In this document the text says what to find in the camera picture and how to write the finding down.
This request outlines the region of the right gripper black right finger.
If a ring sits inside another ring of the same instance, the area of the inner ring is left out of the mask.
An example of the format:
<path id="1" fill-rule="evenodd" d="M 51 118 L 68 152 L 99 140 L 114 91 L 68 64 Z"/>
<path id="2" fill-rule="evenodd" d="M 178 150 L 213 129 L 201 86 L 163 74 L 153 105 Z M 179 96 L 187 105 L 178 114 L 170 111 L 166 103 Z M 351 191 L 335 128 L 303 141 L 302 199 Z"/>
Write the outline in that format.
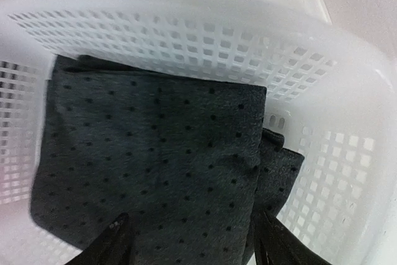
<path id="1" fill-rule="evenodd" d="M 264 210 L 252 215 L 254 254 L 257 264 L 322 265 L 326 260 L 306 247 L 275 216 Z"/>

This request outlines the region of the white perforated plastic basket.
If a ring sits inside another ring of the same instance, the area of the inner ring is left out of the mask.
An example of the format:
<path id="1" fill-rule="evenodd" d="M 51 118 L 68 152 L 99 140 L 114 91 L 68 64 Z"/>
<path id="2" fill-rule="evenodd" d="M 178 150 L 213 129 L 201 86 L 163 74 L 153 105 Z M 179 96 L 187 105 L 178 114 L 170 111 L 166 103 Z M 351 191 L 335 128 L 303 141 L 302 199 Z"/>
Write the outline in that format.
<path id="1" fill-rule="evenodd" d="M 396 65 L 371 44 L 258 0 L 1 0 L 2 264 L 78 253 L 28 212 L 57 55 L 265 86 L 305 156 L 279 220 L 332 264 L 396 263 Z"/>

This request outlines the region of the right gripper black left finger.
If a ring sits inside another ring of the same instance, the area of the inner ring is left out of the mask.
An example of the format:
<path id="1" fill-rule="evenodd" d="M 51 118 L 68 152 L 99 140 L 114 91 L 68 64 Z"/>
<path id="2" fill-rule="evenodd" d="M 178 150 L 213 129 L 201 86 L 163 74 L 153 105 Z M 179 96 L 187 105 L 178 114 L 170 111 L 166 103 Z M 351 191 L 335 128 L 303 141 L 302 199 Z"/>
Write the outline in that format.
<path id="1" fill-rule="evenodd" d="M 129 214 L 121 213 L 79 255 L 66 265 L 135 264 L 135 229 Z"/>

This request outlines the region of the grey dotted garment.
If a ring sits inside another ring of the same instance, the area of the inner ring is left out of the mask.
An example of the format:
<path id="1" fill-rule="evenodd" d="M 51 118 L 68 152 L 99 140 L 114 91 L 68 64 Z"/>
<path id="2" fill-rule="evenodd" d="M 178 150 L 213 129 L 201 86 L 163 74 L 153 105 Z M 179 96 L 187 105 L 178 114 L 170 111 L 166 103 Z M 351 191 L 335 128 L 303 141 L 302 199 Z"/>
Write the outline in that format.
<path id="1" fill-rule="evenodd" d="M 266 89 L 59 56 L 30 214 L 86 248 L 121 213 L 137 264 L 246 264 L 251 214 L 277 215 L 303 156 L 263 128 Z"/>

